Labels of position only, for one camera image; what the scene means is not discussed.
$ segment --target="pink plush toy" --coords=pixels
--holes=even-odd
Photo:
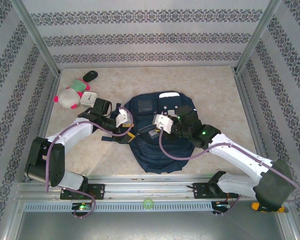
[[[76,78],[70,86],[54,97],[55,103],[60,103],[66,109],[75,109],[80,103],[83,91],[89,91],[90,86],[81,78]]]

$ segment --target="navy backpack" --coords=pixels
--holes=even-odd
[[[156,114],[171,115],[180,106],[188,105],[195,109],[191,98],[183,93],[168,91],[141,94],[131,98],[124,107],[133,115],[134,126],[131,133],[135,138],[129,143],[131,151],[146,173],[172,173],[180,171],[188,163],[186,160],[173,160],[159,147],[159,133],[155,129],[140,133],[141,129],[153,124]],[[186,138],[164,133],[163,148],[176,157],[190,157],[195,147]]]

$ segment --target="patterned wallpaper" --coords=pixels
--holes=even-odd
[[[0,0],[0,226],[21,182],[54,76],[10,1]]]
[[[24,0],[60,69],[236,66],[269,0]]]
[[[241,77],[268,157],[300,185],[300,0],[281,2]],[[300,232],[300,203],[292,209]]]

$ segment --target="black computer mouse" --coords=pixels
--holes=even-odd
[[[98,77],[98,73],[96,71],[89,71],[87,72],[84,76],[83,76],[83,81],[85,81],[86,83],[91,82],[93,79],[95,79],[96,77]]]

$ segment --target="stuffed animal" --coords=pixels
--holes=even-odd
[[[60,103],[66,109],[75,109],[85,90],[89,91],[90,86],[83,79],[76,78],[70,86],[54,97],[54,102]]]

